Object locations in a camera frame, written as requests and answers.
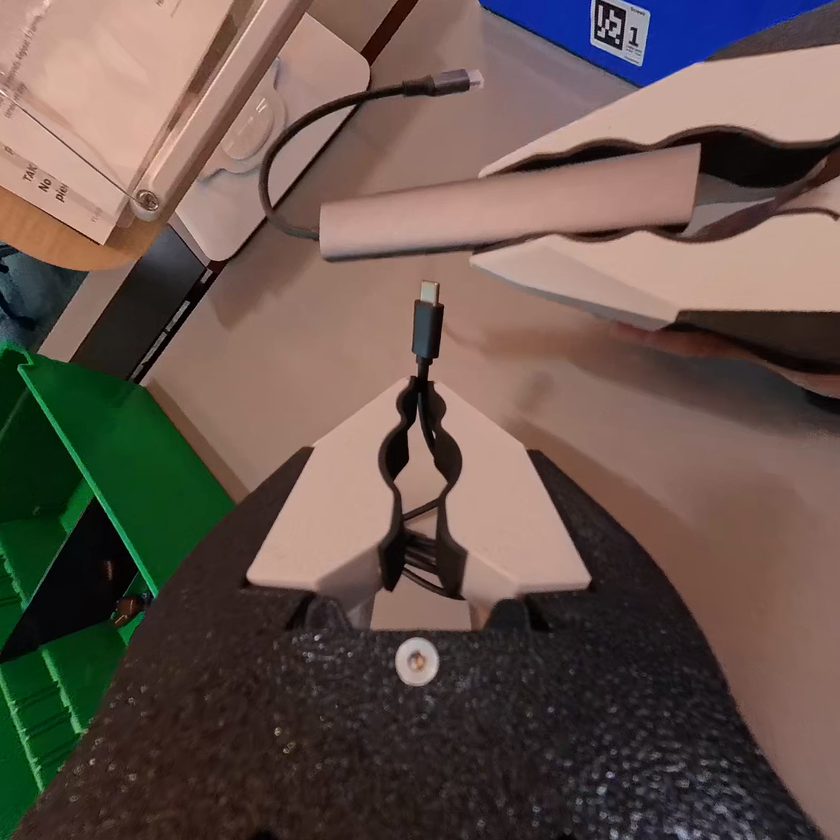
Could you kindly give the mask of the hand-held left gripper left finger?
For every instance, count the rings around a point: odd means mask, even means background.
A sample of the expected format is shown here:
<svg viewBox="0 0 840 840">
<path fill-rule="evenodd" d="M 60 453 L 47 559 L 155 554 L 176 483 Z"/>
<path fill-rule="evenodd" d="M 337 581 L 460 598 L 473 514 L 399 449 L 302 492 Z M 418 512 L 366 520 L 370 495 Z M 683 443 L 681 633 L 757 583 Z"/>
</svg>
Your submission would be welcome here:
<svg viewBox="0 0 840 840">
<path fill-rule="evenodd" d="M 417 413 L 415 377 L 397 381 L 305 451 L 305 465 L 246 573 L 263 589 L 337 601 L 370 625 L 404 566 L 403 499 Z"/>
</svg>

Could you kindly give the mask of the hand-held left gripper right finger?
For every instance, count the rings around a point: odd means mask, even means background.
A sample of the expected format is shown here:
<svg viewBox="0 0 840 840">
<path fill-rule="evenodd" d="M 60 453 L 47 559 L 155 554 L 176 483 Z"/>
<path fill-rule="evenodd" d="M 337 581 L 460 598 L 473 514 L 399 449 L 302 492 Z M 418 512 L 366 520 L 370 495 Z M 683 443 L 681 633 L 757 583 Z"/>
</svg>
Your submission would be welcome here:
<svg viewBox="0 0 840 840">
<path fill-rule="evenodd" d="M 429 383 L 427 404 L 445 481 L 434 550 L 444 592 L 490 612 L 586 590 L 592 577 L 523 444 L 446 385 Z"/>
</svg>

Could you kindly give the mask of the person's right hand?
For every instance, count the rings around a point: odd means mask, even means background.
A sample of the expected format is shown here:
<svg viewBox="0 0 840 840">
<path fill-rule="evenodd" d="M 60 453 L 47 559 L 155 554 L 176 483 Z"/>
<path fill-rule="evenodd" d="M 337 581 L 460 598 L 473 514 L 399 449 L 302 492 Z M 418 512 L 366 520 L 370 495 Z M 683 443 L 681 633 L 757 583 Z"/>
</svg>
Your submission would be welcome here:
<svg viewBox="0 0 840 840">
<path fill-rule="evenodd" d="M 708 332 L 647 331 L 621 323 L 612 324 L 610 331 L 620 340 L 683 358 L 758 364 L 807 392 L 835 400 L 839 398 L 838 374 L 795 371 L 791 367 L 764 360 L 756 353 Z"/>
</svg>

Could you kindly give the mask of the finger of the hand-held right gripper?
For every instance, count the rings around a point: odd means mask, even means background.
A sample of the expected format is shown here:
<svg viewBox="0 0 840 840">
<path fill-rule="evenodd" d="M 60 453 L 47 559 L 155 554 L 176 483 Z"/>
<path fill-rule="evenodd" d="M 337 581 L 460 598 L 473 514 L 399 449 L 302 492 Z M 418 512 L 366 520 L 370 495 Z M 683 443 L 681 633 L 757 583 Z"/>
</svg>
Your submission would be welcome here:
<svg viewBox="0 0 840 840">
<path fill-rule="evenodd" d="M 783 145 L 838 135 L 839 45 L 704 61 L 635 90 L 485 166 L 479 177 L 587 144 L 641 147 L 691 130 L 745 130 Z"/>
<path fill-rule="evenodd" d="M 838 197 L 800 196 L 757 227 L 708 243 L 637 231 L 550 235 L 471 256 L 524 291 L 655 330 L 682 312 L 837 312 Z"/>
</svg>

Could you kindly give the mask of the wooden book stand board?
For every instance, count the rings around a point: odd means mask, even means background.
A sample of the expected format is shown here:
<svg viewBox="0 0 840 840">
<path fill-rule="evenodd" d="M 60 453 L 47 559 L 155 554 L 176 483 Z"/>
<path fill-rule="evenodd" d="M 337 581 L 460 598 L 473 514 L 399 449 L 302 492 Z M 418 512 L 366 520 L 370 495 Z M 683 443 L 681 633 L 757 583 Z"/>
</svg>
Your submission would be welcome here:
<svg viewBox="0 0 840 840">
<path fill-rule="evenodd" d="M 2 242 L 103 270 L 151 246 L 307 1 L 2 1 L 1 143 L 71 183 L 87 163 L 135 222 L 97 245 L 2 187 Z"/>
</svg>

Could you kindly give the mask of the large white instruction sheet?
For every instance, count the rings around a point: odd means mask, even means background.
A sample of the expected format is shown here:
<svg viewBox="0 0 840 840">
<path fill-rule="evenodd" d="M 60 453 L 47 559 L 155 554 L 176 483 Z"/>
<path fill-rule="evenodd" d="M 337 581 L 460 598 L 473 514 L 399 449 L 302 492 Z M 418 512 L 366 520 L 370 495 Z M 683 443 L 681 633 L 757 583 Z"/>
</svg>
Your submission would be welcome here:
<svg viewBox="0 0 840 840">
<path fill-rule="evenodd" d="M 73 164 L 71 183 L 1 143 L 1 183 L 10 193 L 97 245 L 135 222 L 128 197 L 87 163 Z"/>
</svg>

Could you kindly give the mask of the white book stand base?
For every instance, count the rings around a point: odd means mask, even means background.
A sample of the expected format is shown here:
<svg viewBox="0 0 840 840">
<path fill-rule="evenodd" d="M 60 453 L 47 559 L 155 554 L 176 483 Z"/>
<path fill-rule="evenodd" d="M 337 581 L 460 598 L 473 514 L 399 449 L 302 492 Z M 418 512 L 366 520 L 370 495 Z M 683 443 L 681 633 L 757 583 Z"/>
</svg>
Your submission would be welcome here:
<svg viewBox="0 0 840 840">
<path fill-rule="evenodd" d="M 259 168 L 271 143 L 295 120 L 369 86 L 360 53 L 303 15 L 176 208 L 170 225 L 205 265 L 223 264 L 266 215 Z"/>
</svg>

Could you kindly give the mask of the grey USB hub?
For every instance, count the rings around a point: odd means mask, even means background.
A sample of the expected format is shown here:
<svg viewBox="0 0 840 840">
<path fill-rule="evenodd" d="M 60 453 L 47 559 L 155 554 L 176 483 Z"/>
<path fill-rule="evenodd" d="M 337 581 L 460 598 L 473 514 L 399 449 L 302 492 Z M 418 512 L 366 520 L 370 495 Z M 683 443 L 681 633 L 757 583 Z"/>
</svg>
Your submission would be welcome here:
<svg viewBox="0 0 840 840">
<path fill-rule="evenodd" d="M 700 156 L 693 143 L 325 203 L 320 256 L 373 259 L 684 225 L 694 212 Z"/>
</svg>

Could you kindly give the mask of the green plastic bin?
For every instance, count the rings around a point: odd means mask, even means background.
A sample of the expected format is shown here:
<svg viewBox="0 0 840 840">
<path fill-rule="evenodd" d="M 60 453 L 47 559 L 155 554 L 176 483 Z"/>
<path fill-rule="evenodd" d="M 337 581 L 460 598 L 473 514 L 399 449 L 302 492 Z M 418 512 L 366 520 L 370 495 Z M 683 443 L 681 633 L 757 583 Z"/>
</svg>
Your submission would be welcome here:
<svg viewBox="0 0 840 840">
<path fill-rule="evenodd" d="M 142 614 L 234 503 L 141 385 L 1 355 L 2 837 L 69 759 Z"/>
</svg>

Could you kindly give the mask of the grey desk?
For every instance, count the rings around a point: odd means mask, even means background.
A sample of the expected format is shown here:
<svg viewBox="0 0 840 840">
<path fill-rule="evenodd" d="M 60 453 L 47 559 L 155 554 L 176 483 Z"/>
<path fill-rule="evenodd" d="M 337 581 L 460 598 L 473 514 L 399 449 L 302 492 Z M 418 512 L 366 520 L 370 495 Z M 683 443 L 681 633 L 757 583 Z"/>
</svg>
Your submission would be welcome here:
<svg viewBox="0 0 840 840">
<path fill-rule="evenodd" d="M 483 91 L 365 106 L 288 199 L 458 180 L 630 87 L 478 2 L 418 2 L 372 80 L 479 68 Z M 681 358 L 438 255 L 327 265 L 262 227 L 144 381 L 237 501 L 405 374 L 439 281 L 442 373 L 542 450 L 686 599 L 752 733 L 838 838 L 838 417 L 755 363 Z"/>
</svg>

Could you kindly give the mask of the blue box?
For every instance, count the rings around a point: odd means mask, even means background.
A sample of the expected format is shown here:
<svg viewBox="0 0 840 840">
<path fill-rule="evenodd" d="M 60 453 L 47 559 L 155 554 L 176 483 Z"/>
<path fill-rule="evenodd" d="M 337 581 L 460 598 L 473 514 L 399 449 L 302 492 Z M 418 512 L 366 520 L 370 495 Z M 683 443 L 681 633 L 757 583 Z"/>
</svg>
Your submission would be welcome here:
<svg viewBox="0 0 840 840">
<path fill-rule="evenodd" d="M 824 1 L 481 1 L 493 14 L 645 87 Z"/>
</svg>

